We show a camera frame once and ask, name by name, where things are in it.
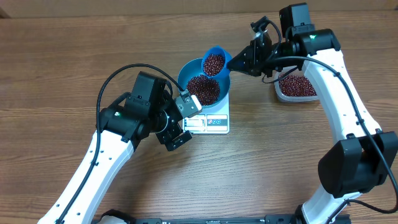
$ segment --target beans in container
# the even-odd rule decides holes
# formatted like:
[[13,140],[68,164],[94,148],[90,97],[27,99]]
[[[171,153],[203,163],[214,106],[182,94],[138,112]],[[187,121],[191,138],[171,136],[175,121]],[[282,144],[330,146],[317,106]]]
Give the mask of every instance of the beans in container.
[[279,81],[279,88],[285,96],[316,96],[313,86],[304,76],[289,75]]
[[191,78],[187,84],[187,89],[191,94],[197,96],[202,106],[216,103],[220,95],[220,84],[205,75]]
[[203,64],[203,71],[206,75],[213,77],[223,69],[225,58],[222,55],[210,54]]

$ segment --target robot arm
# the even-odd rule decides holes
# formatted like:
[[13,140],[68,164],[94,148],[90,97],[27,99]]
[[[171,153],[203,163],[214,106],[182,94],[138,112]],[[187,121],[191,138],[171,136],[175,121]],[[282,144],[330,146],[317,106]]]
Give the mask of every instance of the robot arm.
[[[284,67],[298,66],[309,79],[329,120],[335,145],[318,164],[321,185],[313,197],[298,206],[290,220],[279,222],[276,218],[276,223],[334,222],[343,202],[368,193],[387,177],[376,148],[370,144],[360,122],[381,149],[388,167],[397,154],[398,138],[395,133],[383,133],[364,107],[346,71],[340,43],[330,29],[315,30],[307,4],[286,7],[279,12],[279,17],[286,42],[272,45],[266,26],[274,24],[263,17],[251,24],[256,33],[254,40],[229,61],[227,67],[254,77],[261,73],[271,77],[273,70],[280,72]],[[336,70],[340,77],[325,65]],[[341,79],[347,84],[359,114],[353,109]],[[274,217],[277,215],[266,216],[265,220],[275,220]],[[336,220],[336,223],[347,223],[347,220]]]
[[[156,133],[161,144],[173,151],[192,138],[183,133],[179,121],[201,112],[201,104],[187,90],[180,96],[172,96],[164,88],[167,81],[140,72],[131,93],[121,95],[99,114],[101,144],[94,169],[76,200],[60,223],[91,223],[98,205],[120,168],[131,158],[140,141],[149,133]],[[124,106],[119,104],[126,99]],[[97,133],[93,135],[86,156],[73,175],[60,198],[39,224],[56,223],[61,213],[79,188],[94,158]],[[107,216],[103,223],[125,223]]]
[[[47,214],[39,220],[42,223],[54,223],[59,218],[68,202],[82,182],[93,159],[96,147],[96,132],[93,140],[69,184]],[[112,180],[120,168],[128,161],[134,152],[131,141],[121,141],[121,136],[110,131],[101,133],[100,154],[97,165],[93,169],[85,186],[65,216],[65,223],[91,223],[98,205],[102,201]]]

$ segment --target blue cup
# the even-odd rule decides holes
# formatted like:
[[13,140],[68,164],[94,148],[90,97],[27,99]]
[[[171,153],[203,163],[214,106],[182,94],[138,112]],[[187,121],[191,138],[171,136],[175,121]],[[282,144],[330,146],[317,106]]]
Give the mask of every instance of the blue cup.
[[[209,55],[214,54],[214,55],[221,55],[225,58],[225,63],[224,63],[224,67],[223,69],[215,76],[208,76],[205,71],[203,70],[203,65],[205,64],[205,60],[207,59],[207,57],[209,57]],[[214,78],[214,79],[223,79],[226,78],[229,73],[231,72],[228,68],[226,68],[226,64],[232,59],[231,55],[225,51],[222,47],[220,46],[216,46],[213,47],[212,49],[208,50],[205,54],[205,56],[203,57],[202,61],[201,61],[201,70],[203,71],[203,73],[209,77],[209,78]]]

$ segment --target kitchen scale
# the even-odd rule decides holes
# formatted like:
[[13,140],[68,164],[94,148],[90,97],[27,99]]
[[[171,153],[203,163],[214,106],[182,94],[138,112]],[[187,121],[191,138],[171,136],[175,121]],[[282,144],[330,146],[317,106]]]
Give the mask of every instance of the kitchen scale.
[[203,111],[182,122],[184,131],[193,134],[228,134],[229,133],[229,94],[217,105],[204,108]]

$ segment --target bowl of beans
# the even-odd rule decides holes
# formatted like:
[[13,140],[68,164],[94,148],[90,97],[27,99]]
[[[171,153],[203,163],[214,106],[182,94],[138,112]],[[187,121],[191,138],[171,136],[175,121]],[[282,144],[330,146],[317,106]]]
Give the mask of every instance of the bowl of beans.
[[197,96],[203,109],[217,105],[229,92],[229,76],[222,79],[207,77],[201,69],[202,58],[188,62],[178,75],[178,84]]
[[208,78],[223,79],[229,76],[231,72],[226,68],[226,64],[232,59],[232,56],[220,46],[208,50],[201,61],[203,74]]
[[[281,72],[275,74],[275,79],[283,75],[294,67],[286,67]],[[319,100],[310,81],[304,76],[302,71],[295,70],[282,80],[275,82],[275,91],[281,102],[300,103]]]

